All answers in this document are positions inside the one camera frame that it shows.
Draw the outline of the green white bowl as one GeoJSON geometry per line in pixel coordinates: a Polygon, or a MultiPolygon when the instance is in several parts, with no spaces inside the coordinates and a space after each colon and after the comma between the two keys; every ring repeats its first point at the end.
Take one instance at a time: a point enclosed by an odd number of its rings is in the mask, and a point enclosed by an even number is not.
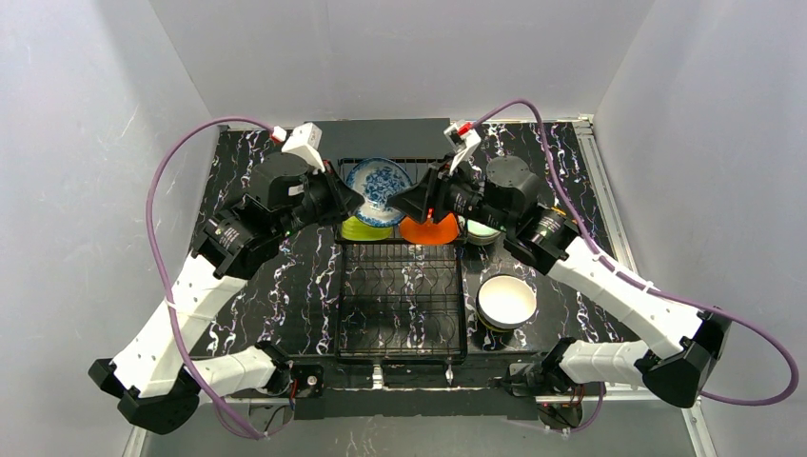
{"type": "Polygon", "coordinates": [[[392,227],[373,227],[356,216],[351,216],[341,224],[341,234],[348,241],[376,242],[387,239],[394,232],[392,227]]]}

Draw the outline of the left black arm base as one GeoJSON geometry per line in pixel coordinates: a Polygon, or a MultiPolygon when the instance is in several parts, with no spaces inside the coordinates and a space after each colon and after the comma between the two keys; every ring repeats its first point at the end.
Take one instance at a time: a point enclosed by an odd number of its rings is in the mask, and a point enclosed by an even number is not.
{"type": "Polygon", "coordinates": [[[302,399],[319,398],[324,389],[324,369],[320,365],[293,359],[277,345],[263,341],[250,348],[247,359],[258,368],[249,389],[256,390],[266,398],[276,399],[268,409],[270,414],[261,416],[261,431],[271,436],[287,427],[296,419],[302,399]]]}

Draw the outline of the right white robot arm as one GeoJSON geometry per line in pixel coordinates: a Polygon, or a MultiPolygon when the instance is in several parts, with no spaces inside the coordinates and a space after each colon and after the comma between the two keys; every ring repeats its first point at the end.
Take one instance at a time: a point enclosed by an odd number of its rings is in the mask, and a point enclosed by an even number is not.
{"type": "Polygon", "coordinates": [[[421,181],[387,204],[418,223],[454,214],[500,230],[522,264],[575,289],[630,328],[638,341],[561,339],[526,383],[574,387],[605,382],[646,387],[669,405],[689,408],[719,360],[731,323],[709,311],[677,306],[599,248],[558,209],[540,203],[543,180],[514,156],[492,160],[482,184],[467,165],[430,165],[421,181]]]}

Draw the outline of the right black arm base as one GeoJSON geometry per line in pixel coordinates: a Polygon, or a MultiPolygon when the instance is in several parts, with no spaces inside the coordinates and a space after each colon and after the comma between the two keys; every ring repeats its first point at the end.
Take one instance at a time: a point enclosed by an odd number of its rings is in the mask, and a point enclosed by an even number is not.
{"type": "Polygon", "coordinates": [[[500,378],[492,378],[489,386],[502,388],[516,398],[536,397],[543,395],[568,395],[565,403],[539,403],[539,416],[547,431],[569,435],[581,432],[590,427],[599,417],[606,387],[604,383],[591,383],[596,386],[597,403],[592,414],[583,419],[582,400],[586,393],[586,384],[575,382],[561,369],[565,353],[579,340],[572,337],[561,338],[546,353],[537,353],[531,362],[511,364],[507,372],[500,378]]]}

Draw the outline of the blue patterned bowl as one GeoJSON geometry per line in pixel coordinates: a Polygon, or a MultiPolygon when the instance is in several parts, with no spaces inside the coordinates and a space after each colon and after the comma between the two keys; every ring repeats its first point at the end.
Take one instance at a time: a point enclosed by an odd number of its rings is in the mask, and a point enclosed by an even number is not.
{"type": "Polygon", "coordinates": [[[409,174],[397,163],[385,158],[365,159],[348,173],[346,184],[364,197],[355,213],[362,223],[390,228],[404,219],[404,213],[387,202],[391,196],[413,186],[409,174]]]}

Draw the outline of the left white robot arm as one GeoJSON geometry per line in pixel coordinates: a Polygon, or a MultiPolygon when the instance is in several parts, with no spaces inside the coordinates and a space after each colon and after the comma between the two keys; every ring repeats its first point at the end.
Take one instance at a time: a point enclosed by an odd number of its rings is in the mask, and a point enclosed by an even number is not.
{"type": "Polygon", "coordinates": [[[196,362],[189,351],[286,239],[311,225],[341,223],[363,202],[330,164],[271,154],[252,170],[246,189],[204,222],[181,272],[137,336],[114,357],[96,360],[89,377],[117,399],[130,424],[157,434],[181,427],[203,398],[227,411],[232,393],[284,393],[290,361],[270,343],[196,362]]]}

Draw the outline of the orange white bowl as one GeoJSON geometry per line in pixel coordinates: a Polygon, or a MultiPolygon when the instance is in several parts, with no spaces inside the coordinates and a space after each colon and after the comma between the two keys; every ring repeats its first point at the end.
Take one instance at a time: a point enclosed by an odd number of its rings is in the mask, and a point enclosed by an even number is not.
{"type": "Polygon", "coordinates": [[[452,243],[460,234],[459,224],[452,215],[439,223],[431,218],[420,224],[405,217],[399,224],[401,237],[408,243],[424,246],[441,246],[452,243]]]}

